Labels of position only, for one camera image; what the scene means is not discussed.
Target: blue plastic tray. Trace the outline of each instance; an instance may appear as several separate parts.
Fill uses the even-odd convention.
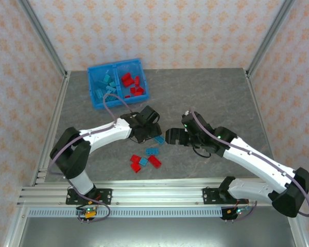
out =
[[[130,73],[133,79],[135,79],[136,76],[140,77],[140,87],[144,89],[142,95],[133,96],[130,93],[130,88],[134,87],[134,84],[129,87],[125,87],[123,85],[121,77],[124,76],[126,73]],[[111,77],[112,81],[115,82],[117,88],[117,95],[122,98],[127,104],[144,101],[149,98],[149,88],[145,79],[140,59],[132,59],[117,63],[104,64],[96,67],[89,67],[89,92],[95,109],[104,109],[103,99],[99,99],[95,91],[100,89],[103,94],[106,93],[106,90],[102,89],[102,86],[100,85],[100,82],[103,81],[106,74],[108,74]],[[108,107],[115,107],[117,105],[123,104],[118,99],[106,103]]]

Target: metal bracket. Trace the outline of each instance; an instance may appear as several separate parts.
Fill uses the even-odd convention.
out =
[[[96,194],[99,195],[98,200],[100,202],[104,202],[107,205],[111,204],[112,189],[96,189]],[[67,190],[65,203],[66,205],[85,205],[88,203],[88,200],[81,198],[73,188],[70,188]]]
[[[218,188],[210,188],[206,187],[202,189],[202,198],[204,201],[204,204],[236,204],[237,199],[231,197],[227,198],[225,201],[220,197],[219,189]],[[248,200],[246,199],[239,199],[239,205],[240,204],[248,204]]]

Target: floor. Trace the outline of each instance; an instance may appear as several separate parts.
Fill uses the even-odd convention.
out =
[[[285,216],[272,207],[258,207],[248,219],[233,224],[220,218],[109,218],[92,224],[80,224],[76,218],[29,218],[20,247],[34,246],[294,247],[295,243]]]
[[[224,126],[234,131],[252,147],[272,157],[259,117],[241,68],[159,69],[145,70],[150,99],[130,105],[140,111],[151,106],[160,115],[163,133],[169,128],[182,128],[181,115],[190,107],[200,113],[212,127]],[[124,106],[114,107],[114,114],[128,113]],[[89,129],[111,122],[105,110],[95,110],[89,96],[86,72],[73,72],[58,124],[56,141],[68,127]],[[233,175],[254,177],[243,167],[216,155],[210,159],[197,156],[191,148],[164,144],[160,146],[160,169],[147,165],[139,173],[130,168],[133,154],[145,156],[145,149],[158,147],[154,140],[137,144],[120,140],[93,152],[86,167],[91,180],[146,180],[214,178]],[[63,181],[48,174],[47,182]]]

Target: patterned wallpaper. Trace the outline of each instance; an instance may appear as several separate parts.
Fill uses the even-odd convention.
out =
[[[247,68],[283,0],[30,0],[67,70]]]
[[[0,0],[0,246],[36,167],[61,76],[17,0]]]
[[[309,0],[295,2],[252,84],[275,158],[309,171]]]

